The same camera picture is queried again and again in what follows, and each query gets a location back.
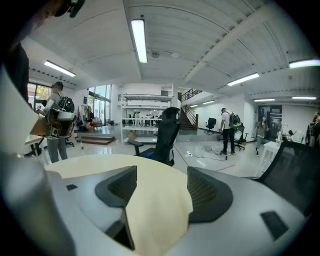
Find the ceiling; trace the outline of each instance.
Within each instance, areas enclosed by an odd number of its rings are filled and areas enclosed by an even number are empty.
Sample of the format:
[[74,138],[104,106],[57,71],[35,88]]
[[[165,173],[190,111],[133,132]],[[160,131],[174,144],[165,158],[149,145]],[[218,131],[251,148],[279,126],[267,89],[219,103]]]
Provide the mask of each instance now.
[[[139,62],[130,26],[141,15],[147,63]],[[76,89],[179,83],[227,97],[320,96],[319,67],[288,69],[316,52],[270,0],[87,0],[75,18],[50,18],[27,41],[31,73],[59,77],[43,65],[50,60],[76,73],[68,78]],[[226,85],[255,72],[259,78]]]

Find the white table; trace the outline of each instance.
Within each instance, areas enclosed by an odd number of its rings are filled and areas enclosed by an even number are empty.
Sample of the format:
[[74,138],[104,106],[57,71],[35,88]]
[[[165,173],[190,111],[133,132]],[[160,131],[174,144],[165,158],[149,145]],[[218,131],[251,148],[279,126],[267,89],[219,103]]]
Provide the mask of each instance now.
[[163,255],[186,233],[193,211],[186,174],[151,159],[121,154],[84,155],[44,168],[67,179],[125,166],[137,166],[137,187],[125,209],[135,252]]
[[256,173],[257,177],[260,177],[268,169],[279,149],[280,145],[273,141],[264,144],[264,150]]
[[[25,144],[25,145],[33,145],[33,144],[36,144],[36,143],[38,143],[39,141],[41,141],[42,138],[43,138],[43,137],[41,137],[41,136],[31,135],[31,134],[30,134],[30,135],[28,136],[28,138],[26,139],[26,141],[25,141],[24,144]],[[47,159],[47,156],[46,156],[44,144],[41,143],[41,144],[39,145],[39,147],[40,147],[40,149],[42,150],[43,163],[44,163],[45,165],[48,165],[49,162],[48,162],[48,159]],[[35,149],[34,152],[35,152],[36,157],[37,157],[38,160],[39,160],[39,155],[38,155],[37,149]]]

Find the white shirt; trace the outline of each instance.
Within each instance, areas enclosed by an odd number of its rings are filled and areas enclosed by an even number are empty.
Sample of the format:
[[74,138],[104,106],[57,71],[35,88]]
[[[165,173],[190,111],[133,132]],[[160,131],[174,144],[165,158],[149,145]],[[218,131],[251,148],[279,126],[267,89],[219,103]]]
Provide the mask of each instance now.
[[221,119],[224,120],[224,129],[230,129],[231,127],[229,126],[230,123],[230,115],[232,114],[231,111],[226,110],[225,112],[222,113]]

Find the staircase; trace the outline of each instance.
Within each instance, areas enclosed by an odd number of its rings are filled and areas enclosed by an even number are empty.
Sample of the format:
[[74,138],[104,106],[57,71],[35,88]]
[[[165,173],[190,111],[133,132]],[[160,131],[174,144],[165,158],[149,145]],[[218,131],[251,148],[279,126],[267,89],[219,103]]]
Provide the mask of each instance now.
[[182,106],[180,109],[180,129],[181,130],[197,130],[198,129],[198,114],[194,115],[187,106]]

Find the t-shirt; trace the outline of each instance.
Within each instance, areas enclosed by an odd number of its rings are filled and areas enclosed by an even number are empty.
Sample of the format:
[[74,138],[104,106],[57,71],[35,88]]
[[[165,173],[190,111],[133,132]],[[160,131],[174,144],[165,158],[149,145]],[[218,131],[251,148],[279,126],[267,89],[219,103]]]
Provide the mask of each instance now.
[[318,122],[314,126],[314,139],[315,139],[314,147],[317,148],[318,150],[320,150],[320,146],[319,146],[320,137],[319,136],[320,136],[320,122]]
[[64,97],[64,94],[62,92],[59,93],[52,93],[49,98],[49,100],[53,100],[54,103],[59,104],[60,100]]
[[232,112],[229,110],[226,110],[225,112],[222,113],[221,119],[224,120],[224,129],[230,129],[231,127],[229,126],[230,124],[230,116]]

